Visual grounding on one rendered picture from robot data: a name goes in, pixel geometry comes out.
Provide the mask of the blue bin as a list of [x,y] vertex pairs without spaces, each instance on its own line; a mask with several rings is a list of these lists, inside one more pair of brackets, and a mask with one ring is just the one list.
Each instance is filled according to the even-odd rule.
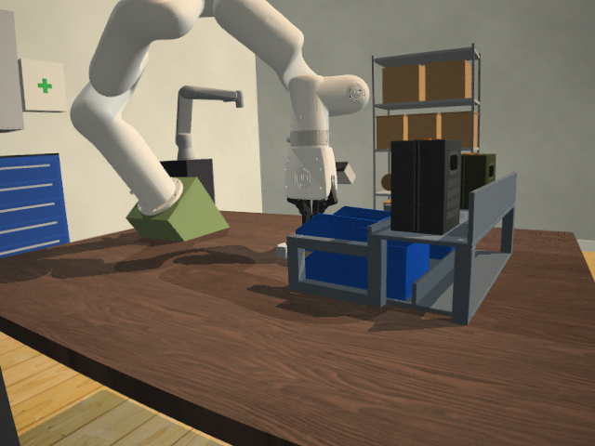
[[389,217],[389,211],[343,206],[333,215],[318,213],[299,227],[296,234],[344,240],[358,228],[367,228]]
[[449,254],[455,247],[447,247],[447,246],[439,246],[439,245],[430,245],[430,258],[432,259],[442,259],[447,254]]
[[[367,243],[367,228],[344,240]],[[387,297],[405,301],[412,283],[430,267],[430,245],[387,240]],[[306,279],[367,289],[367,257],[314,251],[305,258]]]

